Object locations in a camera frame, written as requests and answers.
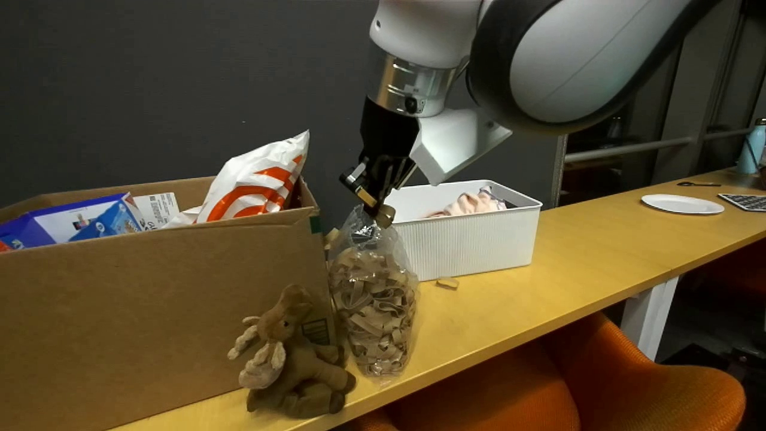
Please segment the plastic bag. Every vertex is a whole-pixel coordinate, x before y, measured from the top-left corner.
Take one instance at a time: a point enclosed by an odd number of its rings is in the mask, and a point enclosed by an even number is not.
[[[230,159],[215,175],[196,222],[279,212],[302,173],[310,131]]]
[[[417,275],[396,229],[357,205],[330,248],[330,295],[363,374],[388,378],[414,345]]]

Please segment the brown plush toy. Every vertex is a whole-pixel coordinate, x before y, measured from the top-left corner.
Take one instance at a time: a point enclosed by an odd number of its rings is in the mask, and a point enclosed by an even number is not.
[[[256,348],[239,372],[250,387],[247,410],[279,410],[287,416],[341,412],[355,375],[345,372],[345,354],[329,302],[304,288],[290,285],[265,315],[247,315],[250,326],[229,352],[238,360]]]

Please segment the white plastic container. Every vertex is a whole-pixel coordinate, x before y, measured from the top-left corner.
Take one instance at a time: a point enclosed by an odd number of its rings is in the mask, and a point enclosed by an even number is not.
[[[484,187],[513,209],[428,217],[428,212],[455,204],[461,194],[476,194]],[[420,279],[529,265],[543,205],[492,179],[403,187],[385,204],[399,210],[393,229],[401,235]]]

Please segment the dark wall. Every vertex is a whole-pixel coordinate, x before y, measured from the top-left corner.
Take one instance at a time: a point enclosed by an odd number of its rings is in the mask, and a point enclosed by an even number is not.
[[[214,175],[312,130],[329,221],[360,151],[371,0],[0,3],[0,204]]]

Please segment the light wood tabletop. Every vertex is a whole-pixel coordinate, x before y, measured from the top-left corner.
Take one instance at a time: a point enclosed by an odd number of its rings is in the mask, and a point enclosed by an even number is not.
[[[625,302],[703,264],[766,236],[766,212],[723,204],[721,192],[766,194],[730,173],[691,176],[721,187],[653,185],[542,212],[533,265],[461,278],[458,290],[420,285],[417,343],[393,380],[360,385],[341,414],[310,421],[250,414],[247,390],[172,410],[124,425],[144,428],[334,428],[495,354],[519,348],[582,315]],[[650,209],[645,194],[683,194],[726,205],[719,216]]]

